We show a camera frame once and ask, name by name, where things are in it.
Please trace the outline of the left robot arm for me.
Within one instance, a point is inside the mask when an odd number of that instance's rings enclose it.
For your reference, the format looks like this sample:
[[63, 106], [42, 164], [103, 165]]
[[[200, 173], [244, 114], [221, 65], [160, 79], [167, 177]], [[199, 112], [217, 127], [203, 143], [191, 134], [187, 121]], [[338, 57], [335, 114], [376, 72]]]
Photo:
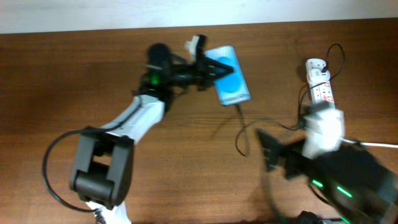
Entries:
[[174, 88], [196, 85], [203, 91], [234, 72], [207, 57], [201, 45], [193, 54], [189, 63], [165, 44], [151, 45], [133, 102], [108, 124], [81, 132], [70, 188], [89, 206], [96, 223], [130, 223], [124, 201], [132, 182], [134, 148], [164, 118], [175, 99]]

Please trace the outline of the white usb charger adapter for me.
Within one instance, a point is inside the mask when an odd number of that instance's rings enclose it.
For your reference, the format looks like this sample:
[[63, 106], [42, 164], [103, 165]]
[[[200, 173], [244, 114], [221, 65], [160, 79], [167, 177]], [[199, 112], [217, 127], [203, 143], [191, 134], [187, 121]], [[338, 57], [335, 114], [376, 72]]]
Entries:
[[330, 79], [329, 71], [322, 72], [319, 69], [311, 69], [307, 72], [307, 81], [311, 85], [327, 82]]

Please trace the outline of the white power strip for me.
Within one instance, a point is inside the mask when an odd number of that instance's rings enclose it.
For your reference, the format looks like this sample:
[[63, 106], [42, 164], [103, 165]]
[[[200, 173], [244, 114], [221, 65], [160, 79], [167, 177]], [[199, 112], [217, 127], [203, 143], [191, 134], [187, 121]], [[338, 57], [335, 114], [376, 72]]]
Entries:
[[[325, 66], [326, 62], [319, 58], [310, 58], [305, 63], [307, 72], [311, 69], [319, 69], [322, 71], [322, 69]], [[330, 80], [316, 85], [309, 84], [309, 87], [310, 87], [311, 100], [313, 104], [319, 104], [325, 101], [331, 104], [332, 108], [335, 108], [335, 99], [333, 97]]]

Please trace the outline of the blue samsung smartphone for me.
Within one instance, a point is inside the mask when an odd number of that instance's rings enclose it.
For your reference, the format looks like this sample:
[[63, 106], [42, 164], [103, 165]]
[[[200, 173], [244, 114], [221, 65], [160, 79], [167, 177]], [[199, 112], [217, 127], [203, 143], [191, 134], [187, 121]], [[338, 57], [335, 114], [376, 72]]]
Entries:
[[217, 62], [229, 65], [233, 72], [215, 81], [215, 89], [221, 105], [231, 106], [251, 99], [243, 71], [232, 45], [209, 49], [205, 55]]

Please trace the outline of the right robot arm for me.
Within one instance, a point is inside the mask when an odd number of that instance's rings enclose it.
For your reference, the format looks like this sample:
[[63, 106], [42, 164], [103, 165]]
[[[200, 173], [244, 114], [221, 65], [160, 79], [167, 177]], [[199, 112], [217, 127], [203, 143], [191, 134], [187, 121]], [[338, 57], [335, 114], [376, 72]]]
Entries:
[[305, 176], [345, 223], [397, 223], [397, 174], [365, 147], [343, 143], [310, 159], [303, 155], [304, 140], [283, 144], [261, 129], [256, 134], [267, 171], [283, 160], [285, 179]]

